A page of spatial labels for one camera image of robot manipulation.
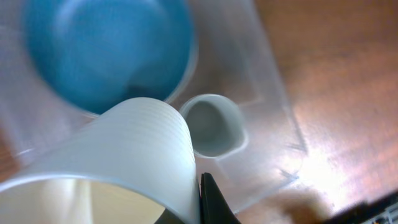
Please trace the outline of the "grey plastic cup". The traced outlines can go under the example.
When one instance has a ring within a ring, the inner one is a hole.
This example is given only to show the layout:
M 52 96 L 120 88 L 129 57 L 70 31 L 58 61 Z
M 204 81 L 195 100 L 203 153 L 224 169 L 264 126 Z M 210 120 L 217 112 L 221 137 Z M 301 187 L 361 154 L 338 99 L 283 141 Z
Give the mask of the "grey plastic cup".
M 225 157 L 244 149 L 249 141 L 243 113 L 229 98 L 197 95 L 179 110 L 185 119 L 196 156 Z

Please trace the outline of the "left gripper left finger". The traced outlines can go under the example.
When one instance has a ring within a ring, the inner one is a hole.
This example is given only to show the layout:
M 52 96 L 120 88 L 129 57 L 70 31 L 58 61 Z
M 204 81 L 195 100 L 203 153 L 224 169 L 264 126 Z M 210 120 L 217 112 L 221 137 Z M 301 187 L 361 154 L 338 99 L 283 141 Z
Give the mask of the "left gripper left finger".
M 165 209 L 154 224 L 185 224 L 179 217 Z

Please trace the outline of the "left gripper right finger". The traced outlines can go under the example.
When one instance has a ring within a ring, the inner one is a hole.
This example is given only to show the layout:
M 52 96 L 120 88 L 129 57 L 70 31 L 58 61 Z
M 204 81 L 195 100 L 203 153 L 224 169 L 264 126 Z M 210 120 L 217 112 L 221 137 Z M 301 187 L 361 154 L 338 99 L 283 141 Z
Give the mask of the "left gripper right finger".
M 210 173 L 203 173 L 200 181 L 200 215 L 202 224 L 241 224 Z

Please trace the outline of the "cream plastic cup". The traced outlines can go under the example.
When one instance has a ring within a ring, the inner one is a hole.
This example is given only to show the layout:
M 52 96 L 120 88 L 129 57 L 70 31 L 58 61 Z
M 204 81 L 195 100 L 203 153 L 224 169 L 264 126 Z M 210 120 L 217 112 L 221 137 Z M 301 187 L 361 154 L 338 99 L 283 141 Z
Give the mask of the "cream plastic cup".
M 200 222 L 190 133 L 163 101 L 111 108 L 1 184 L 2 223 Z

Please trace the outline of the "blue large bowl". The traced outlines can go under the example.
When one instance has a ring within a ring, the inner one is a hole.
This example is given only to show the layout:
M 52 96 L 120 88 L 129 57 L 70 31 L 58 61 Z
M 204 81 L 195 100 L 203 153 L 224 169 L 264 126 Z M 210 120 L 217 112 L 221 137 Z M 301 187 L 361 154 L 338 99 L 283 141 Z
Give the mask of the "blue large bowl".
M 22 16 L 39 76 L 89 113 L 138 97 L 170 103 L 197 65 L 195 25 L 183 0 L 33 0 Z

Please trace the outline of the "clear plastic storage container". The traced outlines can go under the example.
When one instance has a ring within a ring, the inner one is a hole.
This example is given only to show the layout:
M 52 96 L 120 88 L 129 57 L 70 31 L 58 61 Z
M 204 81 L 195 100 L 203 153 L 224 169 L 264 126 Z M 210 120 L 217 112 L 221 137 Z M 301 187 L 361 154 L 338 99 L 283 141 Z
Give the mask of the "clear plastic storage container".
M 235 102 L 244 145 L 197 158 L 229 207 L 242 212 L 298 177 L 307 149 L 253 1 L 190 1 L 198 57 L 190 82 L 171 104 L 206 93 Z M 22 1 L 1 2 L 1 127 L 13 158 L 26 166 L 93 116 L 58 97 L 37 75 L 23 44 Z

